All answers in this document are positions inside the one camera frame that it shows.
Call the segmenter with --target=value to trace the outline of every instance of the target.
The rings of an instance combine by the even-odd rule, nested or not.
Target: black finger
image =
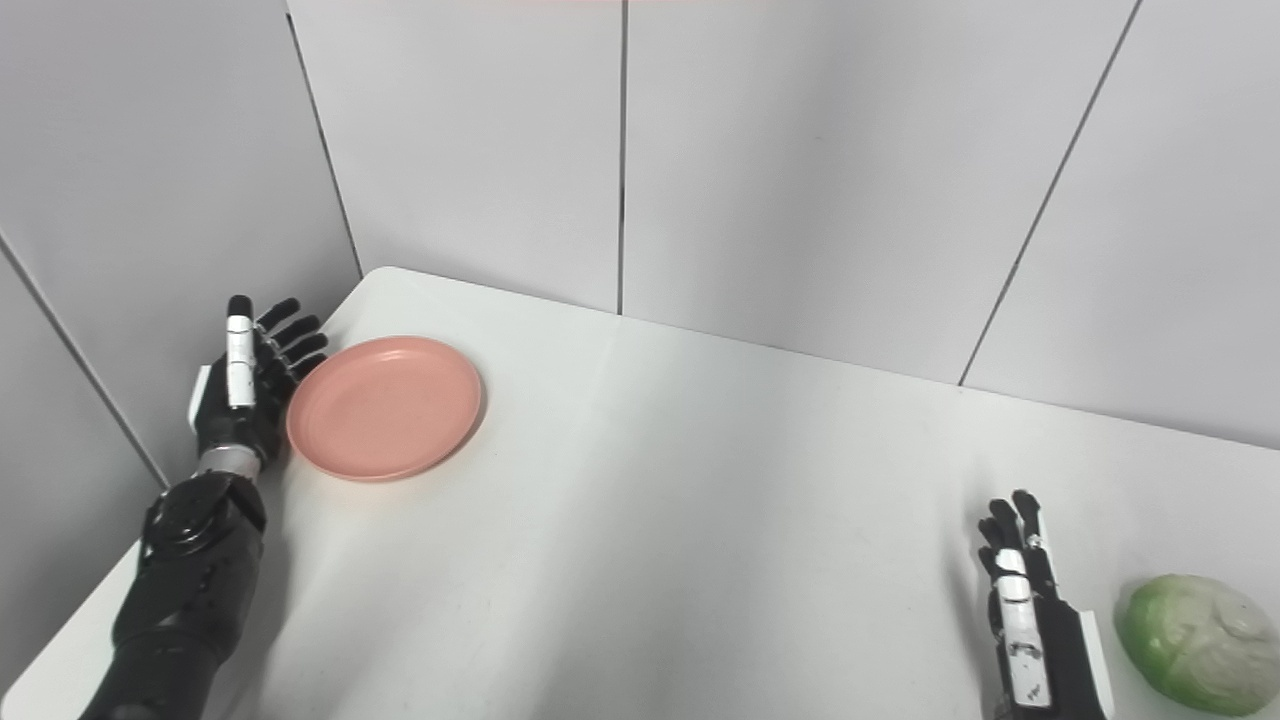
[[[993,550],[1001,550],[1006,547],[1005,537],[1000,533],[1000,525],[992,518],[983,518],[978,520],[978,532],[982,537],[987,539],[987,544]]]
[[[297,297],[291,297],[288,300],[282,300],[276,302],[274,307],[262,313],[262,316],[257,319],[257,327],[262,332],[271,332],[271,328],[280,324],[280,320],[288,318],[289,315],[297,313],[302,309],[302,304],[298,302]]]
[[[243,295],[233,295],[229,301],[227,301],[227,316],[243,315],[246,318],[253,316],[253,301]]]
[[[1000,577],[1000,568],[996,566],[996,551],[989,547],[978,548],[978,561],[982,562],[983,569],[995,580]]]
[[[1018,507],[1018,514],[1023,516],[1023,533],[1027,538],[1038,536],[1039,502],[1036,500],[1036,496],[1024,489],[1014,491],[1014,506]]]
[[[1005,619],[1000,614],[1000,597],[995,589],[987,594],[987,623],[991,624],[991,633],[997,638],[1005,630]]]
[[[1018,514],[1005,500],[992,500],[991,516],[1000,525],[1000,534],[1005,537],[1005,547],[1014,550],[1023,548],[1023,534],[1018,530]]]
[[[268,342],[262,333],[257,333],[257,340],[253,342],[253,357],[257,360],[259,373],[264,372],[268,365],[279,363],[275,346]]]
[[[308,336],[320,329],[320,318],[315,315],[307,315],[301,320],[294,320],[289,323],[289,327],[271,336],[275,345],[280,347],[288,347],[298,341],[303,336]]]
[[[289,368],[289,372],[293,373],[293,377],[301,382],[302,378],[307,377],[311,370],[319,368],[320,363],[324,363],[326,359],[328,356],[324,352],[316,352],[315,355],[306,357],[297,365]]]
[[[302,360],[307,355],[311,355],[317,350],[324,350],[326,345],[329,345],[329,338],[324,333],[307,336],[300,340],[298,342],[293,343],[293,347],[289,347],[288,350],[284,351],[284,361],[288,363],[289,365],[293,365],[294,363]]]
[[[265,368],[260,375],[262,388],[278,401],[284,402],[293,395],[297,380],[288,373],[284,363],[275,361]]]

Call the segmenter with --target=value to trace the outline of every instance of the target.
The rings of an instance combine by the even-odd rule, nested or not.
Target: tabletop
[[[1119,719],[1203,717],[1125,659],[1126,587],[1204,574],[1280,618],[1276,451],[392,268],[325,331],[457,347],[481,421],[406,480],[298,457],[262,480],[259,592],[207,719],[989,716],[974,525],[1019,487],[1098,612]],[[4,720],[78,716],[133,562]]]

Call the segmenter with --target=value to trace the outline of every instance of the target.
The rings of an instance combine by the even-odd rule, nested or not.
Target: white wall
[[[614,309],[620,0],[289,5],[366,268]]]
[[[1280,447],[1277,27],[1143,4],[968,384]]]
[[[1128,12],[632,3],[625,313],[956,382]]]
[[[227,297],[357,282],[284,9],[0,3],[0,233],[170,479]]]
[[[137,538],[156,484],[0,255],[0,693]]]
[[[614,3],[292,6],[370,266],[957,382],[1134,4],[630,3],[621,246]],[[970,384],[1280,443],[1272,12],[1138,14]]]
[[[3,689],[191,471],[227,297],[360,275],[280,4],[0,3],[0,242],[124,423],[0,256]]]

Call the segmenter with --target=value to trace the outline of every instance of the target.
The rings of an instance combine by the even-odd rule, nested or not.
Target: cabbage
[[[1120,642],[1151,687],[1197,710],[1251,715],[1280,692],[1280,635],[1235,589],[1196,575],[1138,588],[1116,619]]]

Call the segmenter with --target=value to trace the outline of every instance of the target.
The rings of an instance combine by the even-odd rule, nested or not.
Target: robotic hand
[[[227,354],[201,368],[189,421],[195,474],[147,510],[138,571],[111,639],[115,655],[81,720],[198,720],[218,667],[239,642],[257,584],[266,514],[253,486],[279,455],[280,419],[325,356],[320,320],[271,332],[301,305],[256,322],[244,296],[227,311]]]
[[[987,539],[978,559],[991,575],[987,614],[1005,685],[997,720],[1110,719],[1098,625],[1057,596],[1039,502],[1018,491],[1012,506],[992,500],[989,510],[978,523]]]

